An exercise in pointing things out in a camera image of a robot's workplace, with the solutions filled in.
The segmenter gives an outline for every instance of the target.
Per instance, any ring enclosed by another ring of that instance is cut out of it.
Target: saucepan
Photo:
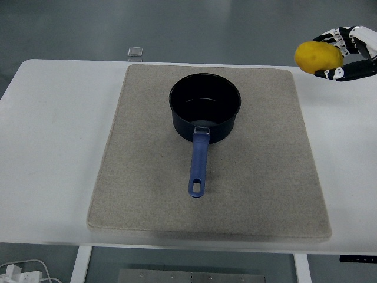
[[[188,193],[199,198],[204,195],[209,144],[223,140],[231,132],[241,96],[229,80],[198,73],[175,83],[169,103],[175,130],[193,142]]]

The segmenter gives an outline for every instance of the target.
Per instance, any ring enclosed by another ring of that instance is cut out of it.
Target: lemon
[[[327,42],[307,41],[300,44],[295,53],[295,61],[301,70],[309,74],[343,66],[341,51]]]

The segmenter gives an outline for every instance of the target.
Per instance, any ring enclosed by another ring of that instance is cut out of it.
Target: robotic hand
[[[316,71],[315,76],[336,81],[350,81],[377,73],[377,32],[363,27],[339,27],[316,37],[338,47],[343,57],[360,53],[366,60],[346,64],[336,69]]]

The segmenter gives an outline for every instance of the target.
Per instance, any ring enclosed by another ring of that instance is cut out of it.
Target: blue handle
[[[196,127],[193,133],[193,158],[191,161],[190,181],[188,183],[188,193],[194,198],[200,198],[204,195],[209,141],[209,129]],[[194,191],[195,183],[200,185],[198,192]]]

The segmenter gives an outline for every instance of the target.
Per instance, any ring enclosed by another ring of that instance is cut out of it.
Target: white table
[[[173,241],[91,233],[88,207],[130,64],[21,65],[0,100],[0,242],[377,255],[377,76],[337,83],[297,67],[269,66],[295,78],[333,230],[329,241]]]

